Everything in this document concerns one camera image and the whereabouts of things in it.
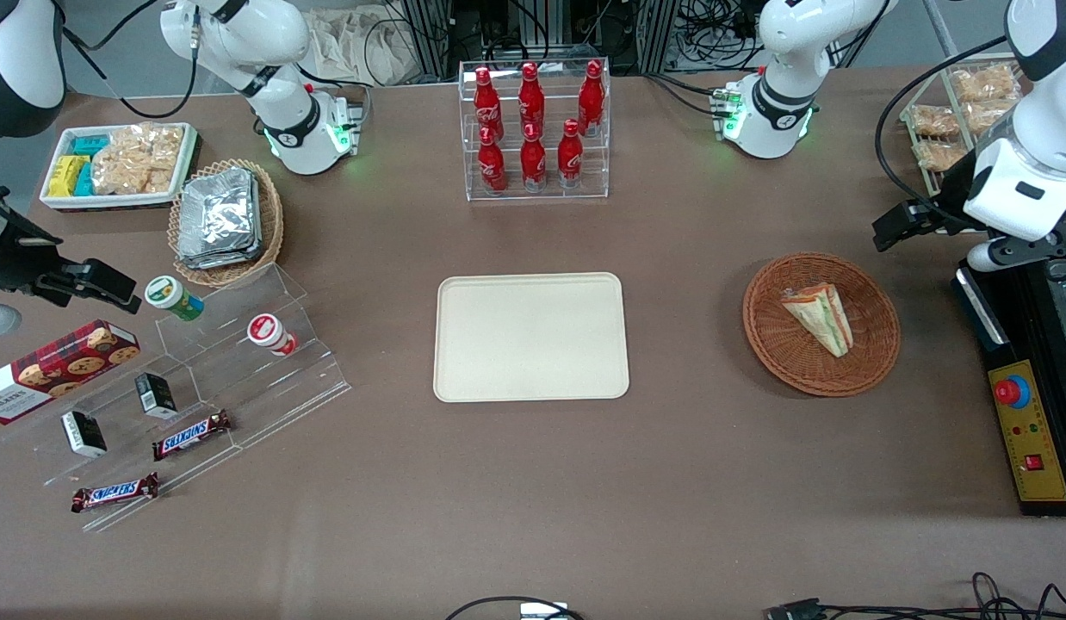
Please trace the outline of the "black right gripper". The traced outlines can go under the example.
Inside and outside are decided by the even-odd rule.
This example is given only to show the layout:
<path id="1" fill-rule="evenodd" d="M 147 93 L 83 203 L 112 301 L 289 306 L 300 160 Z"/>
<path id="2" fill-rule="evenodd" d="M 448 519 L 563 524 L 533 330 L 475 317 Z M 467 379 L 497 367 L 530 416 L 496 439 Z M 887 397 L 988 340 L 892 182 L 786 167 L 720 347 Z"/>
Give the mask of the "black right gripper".
<path id="1" fill-rule="evenodd" d="M 6 196 L 9 189 L 0 187 L 0 290 L 34 294 L 56 307 L 68 307 L 75 295 L 138 313 L 142 300 L 135 280 L 95 258 L 56 270 L 64 240 L 10 208 Z"/>

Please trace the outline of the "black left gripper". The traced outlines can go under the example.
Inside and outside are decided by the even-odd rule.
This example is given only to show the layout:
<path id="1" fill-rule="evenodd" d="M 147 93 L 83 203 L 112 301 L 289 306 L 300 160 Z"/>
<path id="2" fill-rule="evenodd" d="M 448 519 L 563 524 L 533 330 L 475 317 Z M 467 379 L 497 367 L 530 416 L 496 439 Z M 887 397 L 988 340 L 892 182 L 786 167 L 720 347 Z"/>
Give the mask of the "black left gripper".
<path id="1" fill-rule="evenodd" d="M 927 199 L 928 207 L 914 200 L 899 201 L 872 223 L 874 246 L 885 252 L 897 243 L 923 234 L 944 234 L 949 236 L 965 232 L 966 229 L 985 233 L 989 230 L 984 223 L 966 215 L 964 205 L 969 199 L 975 174 L 976 156 L 963 156 L 956 164 L 943 174 L 939 192 Z"/>

